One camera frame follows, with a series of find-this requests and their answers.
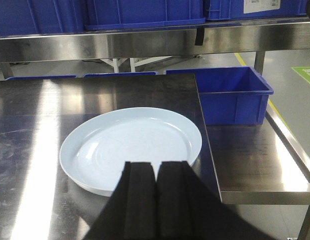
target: white label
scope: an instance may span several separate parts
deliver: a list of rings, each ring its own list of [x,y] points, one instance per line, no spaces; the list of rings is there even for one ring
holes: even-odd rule
[[[244,14],[280,9],[280,0],[244,0]]]

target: white plate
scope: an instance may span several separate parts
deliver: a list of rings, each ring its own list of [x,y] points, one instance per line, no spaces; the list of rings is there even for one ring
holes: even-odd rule
[[[176,112],[133,107],[111,111],[81,124],[60,149],[65,173],[82,188],[110,196],[126,161],[194,163],[201,150],[196,125]]]

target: blue storage box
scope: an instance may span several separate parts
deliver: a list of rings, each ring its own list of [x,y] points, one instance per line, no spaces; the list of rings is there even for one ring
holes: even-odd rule
[[[91,77],[113,77],[113,76],[135,76],[135,75],[157,75],[156,71],[136,71],[136,72],[117,72],[117,73],[89,73],[84,78]]]
[[[306,15],[307,0],[204,0],[207,20],[240,20]]]
[[[193,73],[206,125],[262,124],[273,89],[252,67],[167,70]]]
[[[203,0],[87,0],[87,30],[202,24]]]
[[[85,0],[0,0],[0,36],[82,32]]]
[[[53,75],[53,76],[11,76],[6,80],[29,80],[29,79],[72,79],[76,75]]]

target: steel shelf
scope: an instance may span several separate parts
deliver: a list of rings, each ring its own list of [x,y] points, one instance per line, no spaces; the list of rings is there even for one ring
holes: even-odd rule
[[[310,49],[310,20],[280,18],[125,31],[0,37],[0,63],[307,48]]]

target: floor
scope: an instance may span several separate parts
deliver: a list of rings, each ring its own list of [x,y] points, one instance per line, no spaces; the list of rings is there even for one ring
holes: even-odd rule
[[[234,67],[243,61],[252,66],[255,54],[241,53],[239,61],[234,53],[203,56],[172,57],[136,68],[137,72],[166,69]],[[310,67],[310,49],[270,51],[266,53],[263,75],[273,87],[271,101],[286,121],[293,135],[310,157],[310,84],[291,67]],[[32,62],[12,65],[15,76],[77,75],[88,73],[112,73],[113,69],[100,60]],[[120,67],[121,72],[130,70],[129,61]],[[278,240],[298,236],[307,206],[238,205],[234,209],[244,219]]]

